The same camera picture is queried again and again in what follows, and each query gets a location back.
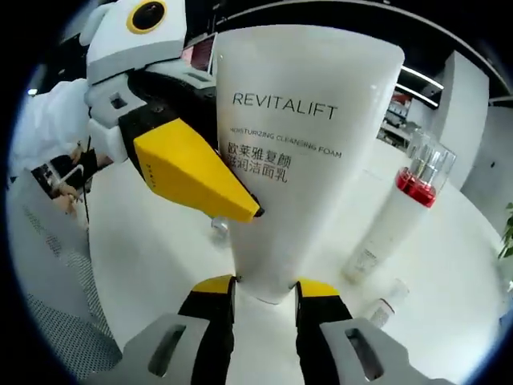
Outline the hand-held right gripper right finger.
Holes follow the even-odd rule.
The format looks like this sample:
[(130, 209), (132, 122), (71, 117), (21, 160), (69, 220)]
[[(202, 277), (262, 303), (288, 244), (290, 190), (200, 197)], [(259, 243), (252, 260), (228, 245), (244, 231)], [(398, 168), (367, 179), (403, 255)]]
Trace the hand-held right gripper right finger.
[(295, 285), (296, 351), (306, 384), (429, 384), (407, 349), (370, 321), (353, 318), (336, 289)]

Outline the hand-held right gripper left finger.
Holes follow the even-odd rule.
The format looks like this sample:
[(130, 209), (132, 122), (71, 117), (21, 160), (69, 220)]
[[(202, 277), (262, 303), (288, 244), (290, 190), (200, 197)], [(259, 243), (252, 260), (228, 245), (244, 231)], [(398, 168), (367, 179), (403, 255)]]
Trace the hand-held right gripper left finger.
[(230, 274), (196, 284), (176, 314), (164, 314), (125, 346), (123, 384), (224, 384), (234, 348)]

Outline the person's left hand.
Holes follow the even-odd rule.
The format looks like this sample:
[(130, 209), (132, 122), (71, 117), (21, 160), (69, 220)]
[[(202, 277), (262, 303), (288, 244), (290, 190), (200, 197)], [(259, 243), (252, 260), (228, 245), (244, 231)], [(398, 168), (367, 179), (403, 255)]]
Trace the person's left hand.
[(60, 176), (65, 176), (78, 164), (81, 164), (83, 166), (81, 175), (86, 180), (91, 178), (99, 170), (113, 163), (113, 160), (109, 156), (97, 153), (93, 148), (84, 150), (81, 146), (77, 146), (70, 155), (62, 156), (60, 161)]

